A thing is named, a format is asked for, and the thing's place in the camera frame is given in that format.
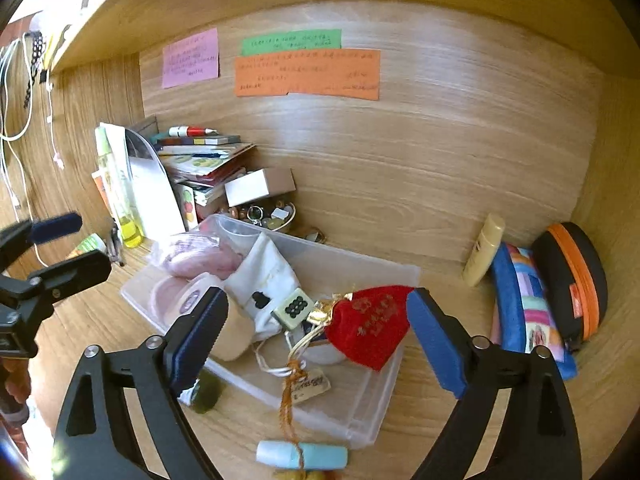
cream tube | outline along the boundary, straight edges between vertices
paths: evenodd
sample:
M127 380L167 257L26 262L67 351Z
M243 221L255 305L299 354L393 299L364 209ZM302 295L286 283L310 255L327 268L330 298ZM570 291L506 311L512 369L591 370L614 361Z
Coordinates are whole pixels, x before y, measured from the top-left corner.
M462 279L468 286L476 286L486 274L498 251L503 233L504 219L497 214L489 213L462 271Z

light blue tube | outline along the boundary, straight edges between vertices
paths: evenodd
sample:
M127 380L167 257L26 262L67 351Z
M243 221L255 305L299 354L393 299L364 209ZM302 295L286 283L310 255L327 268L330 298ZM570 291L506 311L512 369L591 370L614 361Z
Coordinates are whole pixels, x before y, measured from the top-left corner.
M347 448L343 446L327 446L325 444L300 443L305 459L306 470L331 471L344 469L347 466ZM297 469L299 466L298 450L290 442L279 440L263 440L255 451L255 459L280 469Z

colorful pouch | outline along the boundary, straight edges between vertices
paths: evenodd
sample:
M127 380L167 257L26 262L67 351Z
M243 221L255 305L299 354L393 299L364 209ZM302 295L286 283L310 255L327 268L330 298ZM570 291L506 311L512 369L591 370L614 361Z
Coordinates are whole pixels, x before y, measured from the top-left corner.
M558 330L569 350L577 350L607 311L607 279L598 253L572 222L549 226L531 250Z
M530 251L501 243L492 273L496 288L492 341L505 350L525 353L544 345L551 350L562 378L575 377L574 358L556 328Z

blue pencil case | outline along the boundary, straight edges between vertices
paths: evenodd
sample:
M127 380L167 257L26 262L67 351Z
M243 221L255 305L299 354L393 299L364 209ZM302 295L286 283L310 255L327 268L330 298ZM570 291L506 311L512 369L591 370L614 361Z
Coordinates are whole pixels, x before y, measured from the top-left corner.
M544 345L551 350L562 378L574 378L574 358L556 328L530 251L503 242L491 268L496 288L492 341L513 352L530 353Z

black clamp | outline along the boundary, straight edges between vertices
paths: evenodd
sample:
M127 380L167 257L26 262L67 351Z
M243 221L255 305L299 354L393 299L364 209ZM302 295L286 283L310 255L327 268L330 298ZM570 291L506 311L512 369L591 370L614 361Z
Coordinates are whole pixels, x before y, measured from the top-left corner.
M43 222L24 221L0 232L0 272L7 269L33 245L75 233L82 227L77 213ZM104 282L111 263L100 251L76 256L46 269L32 272L26 280L0 274L0 357L30 359L38 353L35 336L41 323L52 316L53 304ZM8 373L0 365L0 384ZM20 426L28 409L0 388L0 412L5 420Z
M138 348L85 349L56 427L56 480L162 479L146 468L124 388L135 388L158 455L172 480L223 480L177 402L202 370L228 316L228 299L211 287L166 336Z
M412 480L463 480L476 456L498 390L511 396L488 466L477 480L580 480L574 414L558 366L545 346L509 352L471 338L424 288L407 299L407 315L440 385L458 403Z

